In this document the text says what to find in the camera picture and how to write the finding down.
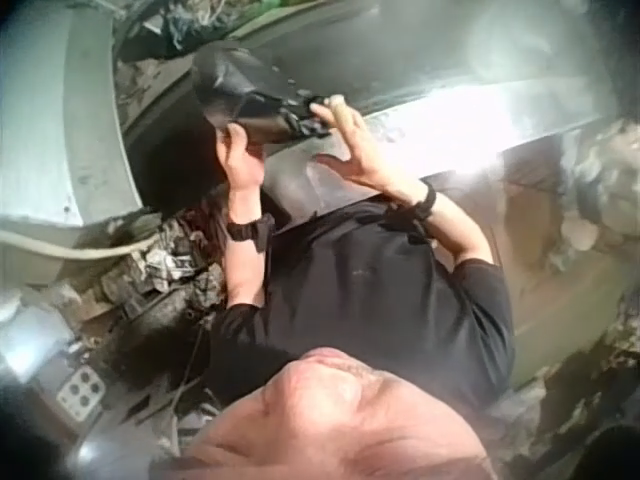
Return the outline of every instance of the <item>brown floor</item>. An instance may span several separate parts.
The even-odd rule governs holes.
[[[520,165],[535,167],[524,175],[516,169],[519,177],[512,174],[513,163],[506,163],[505,169],[502,164],[496,168],[498,173],[444,175],[434,181],[481,224],[504,268],[516,333],[514,386],[597,340],[615,320],[618,300],[630,282],[628,267],[597,251],[585,252],[563,273],[549,266],[561,209],[557,179],[550,179],[556,156],[547,147],[517,152]],[[513,159],[507,156],[505,162]],[[512,183],[514,178],[519,185]]]

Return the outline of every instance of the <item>shirt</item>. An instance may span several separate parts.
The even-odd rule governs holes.
[[[483,408],[507,389],[513,329],[501,269],[467,260],[449,272],[386,210],[381,198],[367,200],[274,237],[266,305],[232,306],[212,326],[207,381],[223,403],[316,347],[454,408]]]

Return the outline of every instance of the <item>man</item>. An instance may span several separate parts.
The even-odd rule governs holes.
[[[212,327],[207,381],[235,403],[188,452],[193,478],[490,478],[461,414],[508,385],[502,272],[462,209],[382,158],[342,97],[328,103],[313,111],[351,158],[316,161],[382,196],[278,235],[269,251],[261,155],[238,125],[218,136],[228,305]],[[426,232],[452,254],[453,272]]]

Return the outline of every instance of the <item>wrist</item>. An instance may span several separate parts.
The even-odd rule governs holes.
[[[260,187],[229,190],[229,221],[244,225],[262,217]]]
[[[424,201],[429,187],[417,178],[397,178],[390,182],[383,193],[404,207],[413,207]]]

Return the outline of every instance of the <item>skin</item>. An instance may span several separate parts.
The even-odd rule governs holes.
[[[351,153],[347,160],[320,155],[318,163],[401,205],[426,198],[426,185],[382,158],[362,116],[343,97],[312,109],[338,129]],[[228,132],[218,133],[217,153],[230,185],[229,220],[242,224],[260,218],[261,152],[248,147],[240,126],[230,125]],[[469,258],[493,262],[478,225],[444,195],[437,195],[427,227],[456,263]],[[228,240],[228,306],[261,306],[264,254],[251,241]],[[286,480],[366,478],[385,472],[396,478],[411,468],[482,462],[486,452],[471,427],[444,403],[342,352],[319,349],[227,408],[201,432],[187,456],[215,467],[180,478]]]

